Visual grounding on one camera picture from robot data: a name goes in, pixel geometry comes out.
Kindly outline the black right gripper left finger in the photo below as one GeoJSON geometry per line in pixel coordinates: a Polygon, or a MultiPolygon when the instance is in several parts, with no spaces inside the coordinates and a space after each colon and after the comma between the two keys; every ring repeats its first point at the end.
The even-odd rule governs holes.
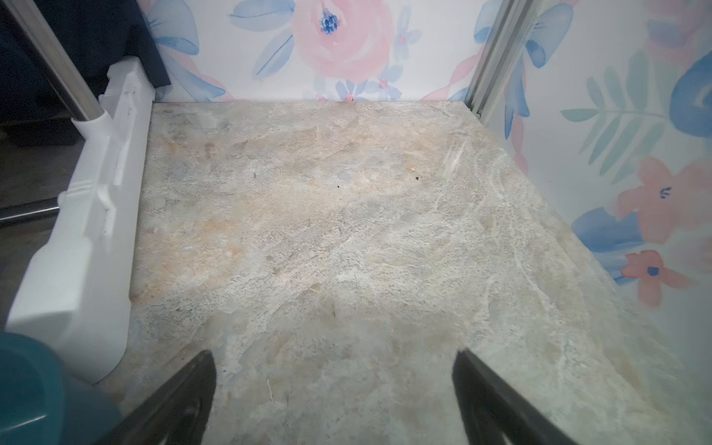
{"type": "Polygon", "coordinates": [[[202,350],[99,444],[200,444],[217,383],[210,350],[202,350]]]}

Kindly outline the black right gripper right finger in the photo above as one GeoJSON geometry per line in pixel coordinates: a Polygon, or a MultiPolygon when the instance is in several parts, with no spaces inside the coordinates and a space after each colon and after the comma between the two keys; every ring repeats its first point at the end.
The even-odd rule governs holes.
{"type": "Polygon", "coordinates": [[[471,350],[456,355],[452,382],[470,444],[574,442],[471,350]]]}

